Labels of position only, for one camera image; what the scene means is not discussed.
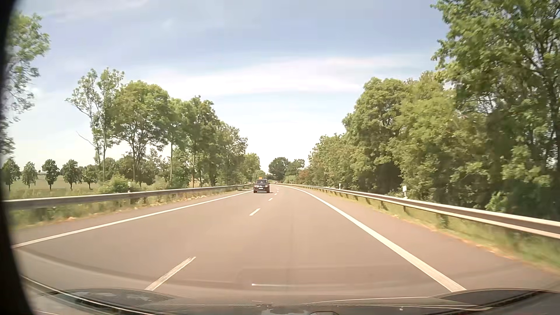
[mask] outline bush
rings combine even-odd
[[[129,181],[120,174],[115,174],[107,182],[98,188],[99,193],[123,193],[142,191],[142,188],[135,182]]]

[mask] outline sky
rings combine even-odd
[[[43,17],[51,49],[34,62],[35,106],[9,129],[15,161],[93,164],[82,138],[91,138],[88,118],[65,99],[89,69],[106,67],[173,98],[213,101],[264,171],[278,156],[307,159],[320,136],[344,132],[342,119],[370,78],[404,80],[434,69],[447,26],[431,3],[22,0],[20,10]],[[121,144],[108,156],[128,150]]]

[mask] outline lane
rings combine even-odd
[[[316,190],[301,190],[339,207],[467,289],[560,290],[560,276],[552,272],[498,256],[475,244],[408,223],[359,202]]]
[[[111,286],[144,289],[191,253],[213,226],[266,202],[252,193],[15,249],[22,273],[59,289]]]
[[[277,303],[449,292],[302,192],[282,187],[257,215],[236,219],[207,231],[193,244],[197,259],[157,291]]]

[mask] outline tree trunk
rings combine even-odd
[[[169,160],[169,184],[173,186],[173,138],[171,138],[171,158]]]
[[[196,153],[196,152],[193,152],[193,171],[192,171],[193,186],[192,186],[192,188],[194,188],[194,174],[195,174],[195,172],[196,172],[196,167],[195,167],[195,164],[194,164],[194,160],[195,160],[195,157],[196,157],[196,156],[197,156],[197,153]]]
[[[101,180],[102,180],[103,182],[105,181],[105,153],[106,153],[106,150],[103,149],[103,162],[102,162],[103,165],[101,166],[101,167],[103,168],[103,173],[102,173],[102,175],[101,175]]]
[[[132,181],[136,181],[136,153],[134,152],[134,146],[132,147]]]

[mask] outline road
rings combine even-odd
[[[366,205],[275,185],[20,230],[12,243],[20,272],[57,289],[294,303],[560,283]]]

